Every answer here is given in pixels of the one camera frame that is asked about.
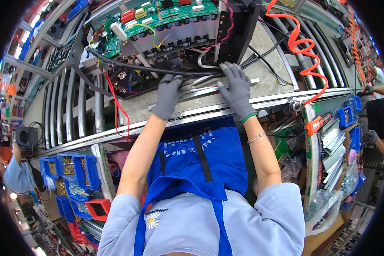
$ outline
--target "blue apron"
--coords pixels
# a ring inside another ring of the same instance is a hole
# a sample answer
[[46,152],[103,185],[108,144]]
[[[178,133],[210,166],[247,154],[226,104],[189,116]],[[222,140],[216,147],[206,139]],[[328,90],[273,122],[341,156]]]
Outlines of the blue apron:
[[134,256],[141,256],[144,251],[147,205],[185,192],[212,202],[220,228],[219,255],[232,255],[223,222],[222,201],[228,200],[225,189],[241,195],[247,189],[247,170],[233,118],[170,132],[180,133],[177,139],[158,145],[147,176],[148,194],[138,219]]

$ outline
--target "red capacitor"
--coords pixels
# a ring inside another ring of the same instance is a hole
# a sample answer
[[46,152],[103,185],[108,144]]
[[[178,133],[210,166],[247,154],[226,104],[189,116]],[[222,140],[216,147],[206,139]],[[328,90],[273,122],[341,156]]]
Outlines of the red capacitor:
[[192,0],[179,0],[179,6],[191,4]]
[[121,22],[123,24],[130,22],[131,20],[134,20],[134,19],[135,19],[135,9],[131,9],[121,14]]

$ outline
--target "red plastic bin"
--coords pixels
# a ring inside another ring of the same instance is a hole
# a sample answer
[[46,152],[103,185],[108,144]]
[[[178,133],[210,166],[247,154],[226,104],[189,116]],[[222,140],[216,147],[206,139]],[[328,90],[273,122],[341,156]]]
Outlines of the red plastic bin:
[[111,202],[109,199],[93,199],[87,201],[86,206],[95,220],[107,221],[108,213],[111,209]]

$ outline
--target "hand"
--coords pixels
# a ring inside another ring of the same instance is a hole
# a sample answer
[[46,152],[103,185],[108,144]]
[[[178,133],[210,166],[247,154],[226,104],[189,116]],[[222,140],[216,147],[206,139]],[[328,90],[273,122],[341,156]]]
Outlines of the hand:
[[158,99],[152,108],[152,113],[164,120],[172,117],[179,99],[178,88],[181,82],[182,76],[180,75],[166,74],[164,76],[158,85]]
[[365,95],[371,95],[373,93],[374,93],[374,88],[372,86],[366,86],[366,89],[364,90],[364,92],[358,92],[357,96],[361,97]]
[[236,112],[239,121],[244,120],[256,110],[249,103],[250,79],[237,64],[225,62],[219,65],[228,79],[229,89],[224,84],[218,82],[220,93],[226,103]]
[[364,136],[364,140],[369,144],[374,144],[378,139],[378,135],[374,130],[368,130]]

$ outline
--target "red wire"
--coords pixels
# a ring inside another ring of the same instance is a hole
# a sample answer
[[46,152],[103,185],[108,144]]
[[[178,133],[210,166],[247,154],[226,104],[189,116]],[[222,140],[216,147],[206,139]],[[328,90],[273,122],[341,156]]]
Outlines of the red wire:
[[222,44],[223,41],[225,41],[226,39],[228,39],[230,31],[232,30],[233,26],[235,25],[235,23],[233,22],[233,10],[232,10],[232,8],[230,8],[230,7],[224,2],[224,0],[221,0],[221,1],[222,1],[222,3],[223,3],[226,7],[229,8],[229,11],[230,11],[229,19],[230,19],[231,25],[230,25],[230,28],[229,28],[228,31],[227,31],[228,34],[226,35],[225,38],[223,38],[222,40],[220,40],[220,43],[219,43],[219,44],[217,44],[217,45],[211,45],[210,47],[201,47],[200,49],[210,49],[210,48],[215,47],[215,46],[220,46],[220,45]]
[[[114,87],[113,87],[113,84],[110,80],[110,77],[108,76],[108,74],[106,72],[103,73],[104,76],[105,76],[105,79],[107,80],[107,83],[108,83],[108,86],[111,90],[111,93],[113,94],[114,96],[114,103],[115,103],[115,130],[117,131],[117,134],[123,138],[129,138],[129,117],[127,115],[127,113],[125,112],[125,110],[122,108],[122,106],[119,104],[118,100],[117,100],[117,97],[115,96],[115,91],[114,91]],[[121,135],[119,132],[118,132],[118,126],[117,126],[117,105],[119,107],[119,109],[123,112],[123,114],[127,117],[127,120],[128,120],[128,130],[127,130],[127,135],[124,136],[124,135]]]
[[[277,0],[272,0],[269,3],[269,5],[266,8],[266,16],[268,16],[268,17],[290,18],[290,19],[292,19],[292,20],[294,20],[296,22],[296,27],[293,29],[292,33],[290,34],[289,49],[293,53],[301,53],[301,54],[305,54],[307,56],[310,56],[310,57],[313,57],[313,58],[317,59],[317,62],[314,65],[312,65],[311,67],[301,71],[300,74],[301,75],[312,75],[312,76],[321,77],[321,78],[324,79],[324,87],[323,87],[323,89],[317,95],[315,95],[314,97],[312,97],[311,99],[309,99],[309,100],[307,100],[307,101],[305,101],[303,103],[304,105],[307,105],[308,103],[312,102],[313,100],[316,100],[318,97],[320,97],[324,93],[324,91],[327,89],[327,86],[328,86],[328,80],[322,74],[318,74],[318,73],[312,72],[313,69],[317,68],[317,66],[320,65],[320,58],[317,55],[312,54],[312,53],[309,52],[314,47],[315,42],[312,39],[310,39],[310,38],[304,38],[304,39],[296,40],[298,35],[299,35],[299,33],[300,33],[300,23],[299,23],[299,21],[296,18],[294,18],[293,16],[288,15],[288,14],[272,14],[272,13],[269,13],[270,9],[272,8],[272,6],[276,2],[277,2]],[[296,45],[303,44],[303,43],[309,43],[310,45],[309,45],[309,47],[306,47],[305,49],[297,49],[296,48]]]

